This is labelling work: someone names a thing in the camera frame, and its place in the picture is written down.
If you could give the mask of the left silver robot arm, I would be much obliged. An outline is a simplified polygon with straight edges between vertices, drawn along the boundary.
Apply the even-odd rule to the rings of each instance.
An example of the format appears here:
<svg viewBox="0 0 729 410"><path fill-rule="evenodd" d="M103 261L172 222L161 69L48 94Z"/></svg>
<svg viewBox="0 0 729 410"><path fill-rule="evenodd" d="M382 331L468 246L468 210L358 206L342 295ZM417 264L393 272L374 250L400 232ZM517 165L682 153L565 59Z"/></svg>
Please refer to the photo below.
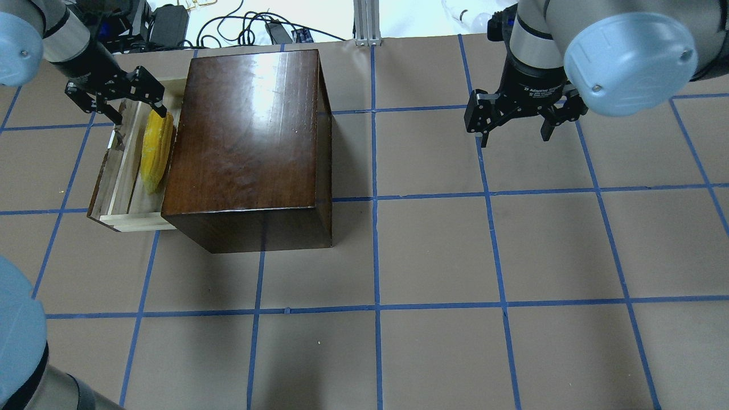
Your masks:
<svg viewBox="0 0 729 410"><path fill-rule="evenodd" d="M73 375L96 376L89 366L52 361L59 325L43 303L80 308L90 330L111 327L111 309L94 297L113 293L95 275L117 285L121 272L91 252L118 241L84 218L88 201L71 192L93 192L98 166L81 164L101 160L113 132L99 99L120 111L138 88L161 108L162 93L120 67L65 1L2 2L3 409L119 407L119 388L105 395Z"/></svg>

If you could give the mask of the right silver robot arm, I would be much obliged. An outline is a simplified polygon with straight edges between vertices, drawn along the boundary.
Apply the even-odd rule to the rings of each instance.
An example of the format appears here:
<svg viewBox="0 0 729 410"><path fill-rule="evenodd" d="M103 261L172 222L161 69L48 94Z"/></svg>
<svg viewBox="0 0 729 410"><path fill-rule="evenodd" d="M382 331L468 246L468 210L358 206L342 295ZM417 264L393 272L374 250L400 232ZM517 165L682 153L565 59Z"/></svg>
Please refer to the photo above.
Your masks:
<svg viewBox="0 0 729 410"><path fill-rule="evenodd" d="M510 120L541 117L547 142L590 111L633 115L727 74L726 1L518 1L487 37L507 55L497 90L471 91L464 112L481 147Z"/></svg>

